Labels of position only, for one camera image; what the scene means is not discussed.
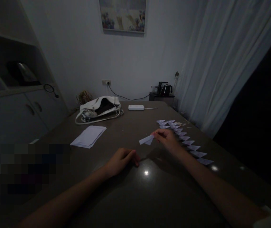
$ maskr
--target pixelated area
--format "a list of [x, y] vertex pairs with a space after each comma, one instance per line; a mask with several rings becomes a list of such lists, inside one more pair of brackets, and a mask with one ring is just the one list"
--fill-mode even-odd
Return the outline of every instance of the pixelated area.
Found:
[[0, 215], [61, 176], [69, 155], [69, 144], [0, 144]]

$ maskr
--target framed painting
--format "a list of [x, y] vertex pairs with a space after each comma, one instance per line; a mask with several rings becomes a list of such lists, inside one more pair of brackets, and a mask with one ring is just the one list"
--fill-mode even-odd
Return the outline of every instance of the framed painting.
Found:
[[145, 32], [146, 0], [100, 0], [104, 30]]

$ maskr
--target paper scrap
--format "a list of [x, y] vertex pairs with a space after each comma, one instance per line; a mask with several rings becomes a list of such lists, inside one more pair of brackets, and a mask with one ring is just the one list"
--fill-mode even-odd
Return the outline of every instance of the paper scrap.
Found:
[[212, 160], [208, 160], [208, 159], [204, 159], [204, 158], [198, 158], [197, 161], [203, 165], [209, 165], [214, 162]]
[[186, 134], [187, 134], [187, 132], [178, 132], [177, 133], [178, 136], [183, 136], [183, 135], [186, 135]]
[[180, 126], [170, 126], [171, 127], [171, 129], [177, 129], [177, 128], [179, 128]]
[[139, 143], [140, 143], [140, 145], [142, 145], [143, 143], [146, 143], [147, 141], [150, 141], [150, 140], [153, 140], [153, 139], [154, 139], [154, 136], [150, 135], [150, 136], [147, 136], [147, 137], [139, 140]]
[[199, 151], [190, 151], [190, 153], [197, 158], [201, 158], [201, 157], [207, 155], [207, 153], [203, 153], [203, 152], [199, 152]]
[[177, 128], [177, 129], [174, 129], [174, 132], [178, 133], [178, 132], [181, 132], [182, 130], [183, 130], [182, 128]]
[[179, 139], [180, 140], [183, 140], [183, 141], [186, 141], [187, 139], [189, 139], [190, 137], [189, 136], [180, 136]]
[[145, 142], [145, 144], [150, 145], [152, 143], [153, 139], [150, 139], [149, 141]]
[[70, 145], [89, 149], [105, 130], [106, 127], [102, 126], [88, 126]]
[[157, 120], [157, 123], [160, 125], [160, 123], [164, 122], [165, 120]]
[[160, 128], [162, 128], [162, 129], [166, 129], [166, 128], [169, 128], [169, 126], [165, 126], [165, 125], [163, 125], [163, 126], [159, 126]]
[[185, 145], [191, 145], [191, 144], [193, 144], [195, 141], [194, 140], [189, 140], [189, 141], [184, 141], [184, 142], [182, 142], [183, 144], [185, 144]]
[[191, 145], [191, 146], [188, 146], [187, 148], [190, 149], [190, 150], [192, 150], [192, 151], [196, 151], [197, 149], [200, 148], [200, 146], [193, 146], [193, 145]]

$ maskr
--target gray tabletop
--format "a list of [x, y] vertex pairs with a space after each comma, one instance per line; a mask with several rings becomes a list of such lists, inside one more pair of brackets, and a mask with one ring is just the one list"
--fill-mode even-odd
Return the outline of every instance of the gray tabletop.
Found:
[[[142, 158], [138, 168], [131, 164], [106, 181], [69, 221], [71, 227], [157, 226], [224, 227], [225, 219], [191, 175], [155, 140], [150, 146], [139, 140], [158, 128], [156, 120], [180, 122], [187, 136], [213, 160], [215, 171], [257, 205], [271, 208], [271, 186], [246, 168], [198, 128], [164, 102], [121, 102], [124, 115], [94, 123], [106, 131], [91, 149], [71, 147], [70, 160], [42, 191], [10, 214], [20, 219], [104, 165], [119, 147], [136, 149]], [[129, 111], [142, 104], [158, 109]], [[39, 143], [71, 143], [88, 125], [76, 125], [77, 113], [44, 136]]]

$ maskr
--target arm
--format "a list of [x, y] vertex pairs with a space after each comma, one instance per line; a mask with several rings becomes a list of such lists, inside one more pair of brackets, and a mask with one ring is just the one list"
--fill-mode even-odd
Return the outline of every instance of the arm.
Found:
[[119, 148], [106, 165], [43, 205], [16, 227], [63, 227], [87, 197], [105, 180], [119, 174], [130, 160], [139, 166], [140, 158], [135, 150]]
[[197, 162], [178, 144], [171, 130], [158, 129], [152, 134], [183, 164], [232, 227], [252, 227], [256, 221], [269, 216], [232, 185]]

